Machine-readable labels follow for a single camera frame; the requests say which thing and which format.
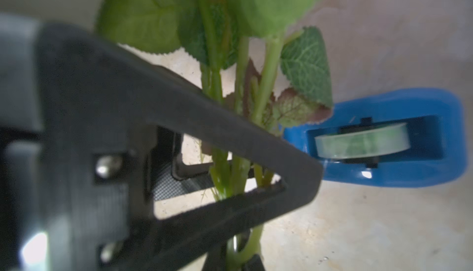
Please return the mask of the artificial flower bouquet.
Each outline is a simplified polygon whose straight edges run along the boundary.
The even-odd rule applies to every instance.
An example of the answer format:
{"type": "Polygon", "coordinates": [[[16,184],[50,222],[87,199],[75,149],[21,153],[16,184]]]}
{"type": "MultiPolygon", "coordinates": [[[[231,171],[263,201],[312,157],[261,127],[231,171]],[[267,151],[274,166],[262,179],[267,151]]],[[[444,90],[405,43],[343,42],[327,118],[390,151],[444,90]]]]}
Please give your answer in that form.
{"type": "Polygon", "coordinates": [[[333,114],[317,27],[288,28],[320,0],[103,0],[95,31],[150,54],[183,49],[204,94],[276,137],[333,114]]]}

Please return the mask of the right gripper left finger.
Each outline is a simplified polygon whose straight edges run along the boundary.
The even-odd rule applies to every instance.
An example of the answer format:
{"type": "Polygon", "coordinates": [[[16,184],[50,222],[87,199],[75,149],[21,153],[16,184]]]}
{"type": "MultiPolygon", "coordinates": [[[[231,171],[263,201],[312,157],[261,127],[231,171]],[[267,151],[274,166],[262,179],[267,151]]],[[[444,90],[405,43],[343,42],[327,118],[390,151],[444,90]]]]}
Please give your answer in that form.
{"type": "Polygon", "coordinates": [[[225,252],[209,252],[204,261],[202,271],[226,271],[225,252]]]}

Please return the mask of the blue tape dispenser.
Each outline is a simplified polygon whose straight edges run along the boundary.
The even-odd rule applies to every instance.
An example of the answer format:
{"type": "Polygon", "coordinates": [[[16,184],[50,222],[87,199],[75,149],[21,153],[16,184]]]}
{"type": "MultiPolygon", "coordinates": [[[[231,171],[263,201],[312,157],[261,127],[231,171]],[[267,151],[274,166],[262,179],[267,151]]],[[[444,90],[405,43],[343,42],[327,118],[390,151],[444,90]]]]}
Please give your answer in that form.
{"type": "Polygon", "coordinates": [[[454,181],[468,166],[463,106],[438,88],[337,103],[325,122],[288,128],[283,137],[319,160],[333,182],[428,187],[454,181]]]}

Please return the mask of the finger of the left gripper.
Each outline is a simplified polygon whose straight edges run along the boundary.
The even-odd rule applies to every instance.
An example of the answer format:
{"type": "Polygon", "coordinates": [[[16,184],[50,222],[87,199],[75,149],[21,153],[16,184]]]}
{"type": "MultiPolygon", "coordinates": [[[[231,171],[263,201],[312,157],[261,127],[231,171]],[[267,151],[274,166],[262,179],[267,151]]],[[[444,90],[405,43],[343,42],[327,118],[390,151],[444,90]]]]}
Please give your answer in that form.
{"type": "Polygon", "coordinates": [[[214,186],[210,163],[186,165],[182,159],[183,135],[159,127],[151,150],[151,195],[155,202],[214,186]]]}
{"type": "Polygon", "coordinates": [[[176,271],[203,254],[230,268],[235,235],[310,203],[322,165],[234,115],[167,68],[79,28],[47,23],[35,44],[44,129],[44,205],[55,271],[176,271]],[[204,167],[181,165],[190,134],[281,180],[167,219],[154,196],[204,167]]]}

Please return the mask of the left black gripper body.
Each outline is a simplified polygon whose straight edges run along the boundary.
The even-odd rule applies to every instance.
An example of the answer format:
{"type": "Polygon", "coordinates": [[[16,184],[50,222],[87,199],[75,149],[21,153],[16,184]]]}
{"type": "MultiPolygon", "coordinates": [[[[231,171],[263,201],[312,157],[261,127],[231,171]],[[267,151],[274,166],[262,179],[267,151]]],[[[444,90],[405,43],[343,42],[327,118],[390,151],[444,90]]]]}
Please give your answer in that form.
{"type": "Polygon", "coordinates": [[[1,270],[44,271],[37,180],[44,129],[34,50],[41,23],[1,14],[1,270]]]}

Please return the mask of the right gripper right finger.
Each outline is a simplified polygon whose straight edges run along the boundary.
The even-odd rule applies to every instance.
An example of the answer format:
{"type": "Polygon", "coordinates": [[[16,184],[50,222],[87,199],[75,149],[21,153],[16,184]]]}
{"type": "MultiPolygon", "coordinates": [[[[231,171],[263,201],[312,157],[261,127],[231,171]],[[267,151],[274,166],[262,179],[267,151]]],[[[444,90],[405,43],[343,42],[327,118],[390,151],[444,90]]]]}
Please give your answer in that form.
{"type": "Polygon", "coordinates": [[[249,261],[244,263],[241,268],[242,271],[266,271],[262,257],[255,254],[249,261]]]}

